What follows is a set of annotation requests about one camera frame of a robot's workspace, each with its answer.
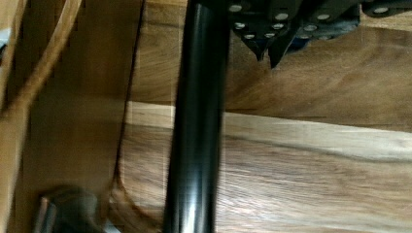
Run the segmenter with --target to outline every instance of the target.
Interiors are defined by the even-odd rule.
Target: wooden board
[[[18,0],[0,0],[0,30],[12,27]]]
[[[185,1],[148,1],[133,101],[174,103],[184,6]],[[285,57],[275,71],[267,57],[257,63],[232,37],[226,110],[411,132],[412,16],[396,18],[379,21],[402,30],[371,27],[380,25],[370,19],[352,34]]]
[[[107,215],[142,1],[63,2],[17,9],[0,80],[0,232],[11,208],[7,232],[32,232],[40,196],[65,184],[97,196],[98,223]]]
[[[412,134],[237,114],[224,121],[217,232],[412,231],[412,152],[396,155],[412,147],[393,147]],[[121,181],[150,218],[134,232],[155,232],[142,225],[161,225],[173,109],[132,103],[127,122]],[[379,144],[392,155],[379,156]],[[359,150],[333,150],[341,145]]]

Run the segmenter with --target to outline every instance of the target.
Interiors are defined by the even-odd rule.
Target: screw
[[[244,37],[245,39],[251,40],[251,39],[254,39],[254,38],[255,38],[255,35],[254,35],[254,34],[246,34],[246,35],[244,35],[243,37]]]
[[[323,14],[323,15],[318,15],[318,20],[326,20],[330,18],[330,15]]]
[[[306,25],[303,27],[303,30],[305,31],[315,31],[316,29],[318,29],[318,26],[316,25]]]
[[[389,8],[377,8],[375,11],[373,11],[374,14],[383,14],[386,13],[389,10]]]
[[[246,24],[243,23],[243,22],[235,22],[234,23],[234,28],[236,28],[238,30],[245,28],[245,26],[246,26]]]
[[[276,24],[272,25],[272,28],[275,29],[275,30],[279,30],[279,29],[282,29],[284,26],[285,26],[285,24],[283,24],[283,23],[276,23]]]
[[[242,6],[241,5],[237,5],[237,4],[233,4],[229,7],[229,11],[232,13],[236,13],[236,12],[240,12],[242,11]]]
[[[319,40],[327,41],[331,38],[332,38],[331,36],[321,36],[321,37],[319,37]]]
[[[286,13],[279,13],[278,15],[275,16],[275,18],[278,19],[278,20],[285,20],[288,17],[289,17],[289,15],[286,14]]]
[[[266,37],[266,38],[272,38],[274,36],[276,36],[276,33],[274,33],[274,32],[269,32],[269,33],[264,34],[264,37]]]

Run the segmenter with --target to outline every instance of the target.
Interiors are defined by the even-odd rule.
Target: black cylindrical rod
[[[224,1],[207,5],[187,10],[164,233],[215,231],[229,28]]]

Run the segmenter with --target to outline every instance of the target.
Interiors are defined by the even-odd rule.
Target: black metal bracket
[[[285,53],[301,50],[311,40],[355,30],[361,8],[370,17],[391,17],[411,11],[412,0],[232,0],[227,7],[234,33],[257,60],[269,50],[272,68]]]

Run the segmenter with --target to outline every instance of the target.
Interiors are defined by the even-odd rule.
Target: metal hardware
[[[186,16],[163,233],[215,232],[230,30],[224,1],[203,4]]]
[[[229,14],[234,33],[254,52],[257,60],[272,47],[281,54],[297,51],[298,47],[288,48],[293,39],[334,39],[355,30],[361,22],[360,10],[370,17],[388,17],[412,10],[412,0],[240,0],[248,9]],[[241,21],[247,28],[233,24]],[[271,61],[272,68],[278,62]]]
[[[189,1],[163,232],[215,231],[229,25],[257,60],[268,51],[274,68],[285,54],[302,50],[311,40],[355,30],[361,5],[369,16],[386,17],[411,10],[411,2],[241,0],[241,5],[227,7],[220,0]],[[399,4],[404,8],[394,11]]]
[[[307,26],[303,27],[303,30],[305,30],[305,31],[315,31],[316,29],[318,29],[318,26],[316,26],[316,25],[307,25]]]
[[[283,23],[276,23],[276,24],[272,25],[272,28],[275,29],[275,30],[279,30],[279,29],[282,29],[284,27],[285,27],[285,24],[283,24]]]
[[[391,17],[412,11],[412,0],[375,0],[363,3],[362,10],[369,17]]]
[[[240,29],[243,29],[243,28],[245,28],[245,27],[246,27],[246,24],[245,24],[245,23],[242,23],[242,22],[235,22],[235,23],[234,23],[234,28],[235,28],[235,29],[240,30]]]
[[[240,12],[242,11],[243,7],[241,5],[233,4],[229,7],[229,11],[232,13]]]
[[[318,20],[327,20],[328,18],[330,18],[330,15],[328,14],[322,14],[317,16]]]
[[[62,186],[41,198],[33,233],[103,233],[94,222],[97,198],[76,186]]]
[[[245,39],[251,40],[251,39],[254,39],[254,38],[255,38],[255,35],[254,35],[254,34],[246,34],[246,35],[244,35],[243,37],[244,37]]]

